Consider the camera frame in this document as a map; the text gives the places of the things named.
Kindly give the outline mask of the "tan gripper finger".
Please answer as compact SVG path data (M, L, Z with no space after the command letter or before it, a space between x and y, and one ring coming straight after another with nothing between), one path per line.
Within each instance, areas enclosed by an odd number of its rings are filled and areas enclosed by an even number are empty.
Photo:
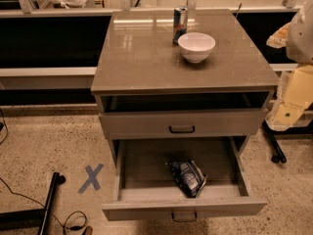
M287 45L290 23L286 23L276 30L266 41L266 45L272 48L280 49Z
M269 127L275 131L293 127L312 103L313 66L302 64L293 71L283 71L277 99L269 113Z

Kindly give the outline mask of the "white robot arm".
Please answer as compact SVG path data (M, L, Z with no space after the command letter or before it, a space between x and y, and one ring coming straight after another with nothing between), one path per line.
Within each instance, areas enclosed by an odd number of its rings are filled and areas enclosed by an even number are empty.
M266 117L271 129L285 131L313 103L313 0L307 0L289 23L270 35L266 45L285 47L287 57L297 63L293 71L282 72L277 99Z

